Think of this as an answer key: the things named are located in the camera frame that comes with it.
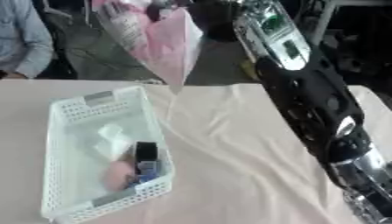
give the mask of shirt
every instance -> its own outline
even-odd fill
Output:
[[[32,1],[0,0],[0,70],[32,79],[52,56],[52,37]]]

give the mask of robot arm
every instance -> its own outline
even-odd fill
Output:
[[[366,223],[392,221],[392,175],[333,65],[276,1],[248,0],[234,30],[282,117]]]

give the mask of white cloth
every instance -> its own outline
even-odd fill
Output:
[[[112,81],[0,82],[0,220],[37,224],[51,102],[133,85]],[[165,196],[88,224],[359,224],[260,85],[145,86],[176,165]],[[392,113],[352,87],[366,129],[391,159]]]

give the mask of plastic basket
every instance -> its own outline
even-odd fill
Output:
[[[94,157],[97,130],[107,123],[135,141],[156,142],[160,173],[122,192],[102,186],[107,163]],[[50,109],[41,214],[58,223],[81,223],[172,189],[174,167],[164,137],[142,87],[56,101]]]

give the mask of pink plastic bag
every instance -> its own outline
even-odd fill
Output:
[[[151,0],[93,0],[102,25],[124,49],[177,93],[200,54],[203,33],[184,8],[161,10],[153,23]]]

